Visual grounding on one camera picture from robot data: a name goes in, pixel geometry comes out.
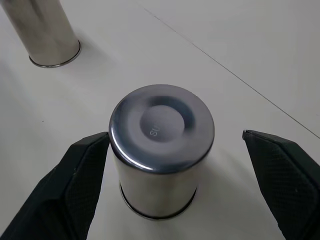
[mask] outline stainless steel cup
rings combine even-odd
[[[168,219],[192,202],[214,141],[207,106],[191,92],[150,85],[131,92],[109,124],[122,196],[149,219]]]
[[[81,44],[59,0],[0,0],[30,60],[53,68],[74,60]]]

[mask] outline stainless steel cylinder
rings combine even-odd
[[[30,60],[39,67],[59,67],[81,50],[59,0],[0,0]]]
[[[135,90],[114,109],[109,135],[121,194],[132,210],[160,220],[188,207],[215,135],[197,96],[171,85]]]

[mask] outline white table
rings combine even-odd
[[[29,62],[0,10],[0,234],[72,143],[108,130],[121,98],[145,85],[172,84],[199,96],[215,123],[194,202],[168,221],[137,216],[121,198],[109,149],[88,239],[283,240],[260,193],[242,131],[293,140],[318,163],[320,139],[135,1],[62,5],[83,50],[55,69]]]
[[[320,137],[320,1],[137,1]]]

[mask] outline white surface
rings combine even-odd
[[[320,1],[137,1],[320,136]]]
[[[55,69],[29,62],[0,11],[0,233],[72,143],[107,131],[126,94],[160,83],[192,91],[213,115],[215,141],[198,194],[177,218],[145,220],[121,199],[109,150],[88,239],[283,240],[242,131],[291,139],[315,160],[320,140],[134,1],[62,4],[83,51]]]

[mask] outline metal canister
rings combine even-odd
[[[161,220],[189,206],[215,136],[212,115],[197,96],[172,85],[137,89],[114,109],[109,135],[132,210]]]
[[[0,0],[0,4],[38,67],[59,67],[79,55],[81,44],[59,0]]]

